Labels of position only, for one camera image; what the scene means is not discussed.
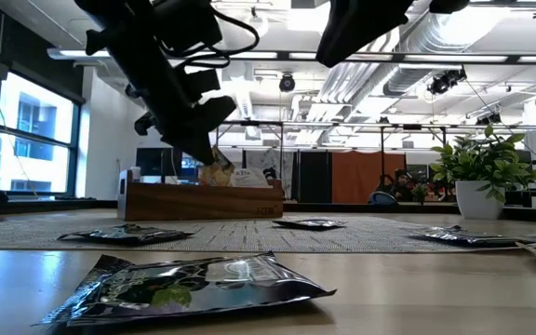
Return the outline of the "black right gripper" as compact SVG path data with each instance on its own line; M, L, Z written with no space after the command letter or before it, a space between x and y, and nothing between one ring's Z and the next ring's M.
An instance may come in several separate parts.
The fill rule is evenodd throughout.
M408 22L414 0L330 0L315 59L332 68L383 34Z

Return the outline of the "white orange tea packet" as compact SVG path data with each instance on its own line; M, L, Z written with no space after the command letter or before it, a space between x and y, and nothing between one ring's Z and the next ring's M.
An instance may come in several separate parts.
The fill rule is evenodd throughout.
M262 171L256 167L235 169L230 185L242 188L271 188Z

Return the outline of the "wooden three-compartment box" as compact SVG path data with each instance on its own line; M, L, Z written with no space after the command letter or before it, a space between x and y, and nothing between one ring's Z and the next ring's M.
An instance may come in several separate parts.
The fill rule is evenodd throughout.
M283 216L283 192L275 188L144 183L120 173L117 217L123 221L275 219Z

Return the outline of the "person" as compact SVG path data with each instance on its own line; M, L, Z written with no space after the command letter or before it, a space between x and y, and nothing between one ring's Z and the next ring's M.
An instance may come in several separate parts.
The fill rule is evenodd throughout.
M391 195L397 202L412 202L415 200L410 187L411 177L405 169L397 169L392 183L383 185L380 190Z

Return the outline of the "black metal workstation frame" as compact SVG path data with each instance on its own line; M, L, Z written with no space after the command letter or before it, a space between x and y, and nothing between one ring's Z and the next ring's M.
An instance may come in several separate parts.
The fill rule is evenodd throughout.
M536 126L234 120L212 130L209 138L212 145L233 150L410 152L427 151L455 136L483 136L488 129L509 137Z

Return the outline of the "black computer monitor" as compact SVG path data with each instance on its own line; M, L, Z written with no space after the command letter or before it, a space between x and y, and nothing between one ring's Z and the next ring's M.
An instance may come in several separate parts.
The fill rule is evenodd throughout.
M142 177L159 177L176 184L181 174L182 152L174 148L138 148L136 166Z

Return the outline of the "silver ceiling air duct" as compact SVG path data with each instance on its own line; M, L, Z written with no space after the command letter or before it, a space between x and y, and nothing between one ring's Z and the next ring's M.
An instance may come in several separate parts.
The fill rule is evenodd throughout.
M480 40L503 18L492 8L468 7L454 14L426 14L413 23L412 30L402 37L400 30L363 45L362 51L406 53L462 53ZM411 68L407 64L337 65L330 70L318 93L322 101L359 103L368 95L407 94L434 68L426 65Z

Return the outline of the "grey woven placemat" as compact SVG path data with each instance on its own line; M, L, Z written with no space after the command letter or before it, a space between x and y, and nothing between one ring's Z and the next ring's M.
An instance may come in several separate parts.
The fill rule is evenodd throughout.
M420 237L419 228L459 225L474 233L536 235L536 222L465 221L425 215L407 221L400 216L343 216L342 228L324 232L279 227L269 220L158 221L155 227L190 233L190 237L152 244L153 251L287 253L455 253L456 246ZM75 233L120 225L108 213L85 212L8 217L0 221L0 249L112 250L110 243L86 241Z

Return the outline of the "small distant potted plant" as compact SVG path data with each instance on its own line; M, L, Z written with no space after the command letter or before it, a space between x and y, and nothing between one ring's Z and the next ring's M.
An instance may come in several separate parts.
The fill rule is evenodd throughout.
M429 188L424 183L417 183L413 186L411 192L413 194L415 201L422 205L425 202L425 199L428 195Z

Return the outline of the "green potted plant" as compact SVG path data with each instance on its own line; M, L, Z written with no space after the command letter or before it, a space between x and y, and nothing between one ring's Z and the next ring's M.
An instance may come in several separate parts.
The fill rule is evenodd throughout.
M454 186L463 218L497 220L508 191L527 191L536 182L536 169L521 161L516 150L524 139L523 133L499 135L488 125L481 139L467 134L432 148L439 154L432 165L435 179Z

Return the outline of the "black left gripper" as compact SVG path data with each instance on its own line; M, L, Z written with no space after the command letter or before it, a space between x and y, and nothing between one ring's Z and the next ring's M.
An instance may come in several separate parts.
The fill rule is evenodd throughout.
M236 108L230 96L202 95L219 90L215 70L186 73L174 70L151 31L130 6L145 0L74 0L98 25L87 31L86 53L106 50L128 80L125 93L140 99L152 115L161 140L205 165L214 158L208 133Z

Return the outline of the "orange partition curtain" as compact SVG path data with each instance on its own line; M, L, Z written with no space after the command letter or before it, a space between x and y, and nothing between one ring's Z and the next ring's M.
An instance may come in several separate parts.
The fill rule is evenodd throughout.
M405 154L346 152L333 153L332 202L335 204L367 204L376 191L382 175L394 177L395 171L404 169Z

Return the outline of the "black partition panel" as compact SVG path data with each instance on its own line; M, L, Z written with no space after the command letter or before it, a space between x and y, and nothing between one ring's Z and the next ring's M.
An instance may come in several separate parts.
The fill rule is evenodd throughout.
M332 197L331 153L301 152L299 198L301 203L329 204Z

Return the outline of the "grey chair back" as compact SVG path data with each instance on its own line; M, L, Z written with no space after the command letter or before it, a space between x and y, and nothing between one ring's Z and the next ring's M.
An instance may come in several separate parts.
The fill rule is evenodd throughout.
M396 206L397 200L386 192L376 191L369 196L368 204L370 206Z

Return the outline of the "large office window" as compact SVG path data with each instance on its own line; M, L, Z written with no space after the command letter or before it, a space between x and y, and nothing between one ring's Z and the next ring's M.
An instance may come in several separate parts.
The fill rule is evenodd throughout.
M80 106L24 77L0 80L0 191L68 194Z

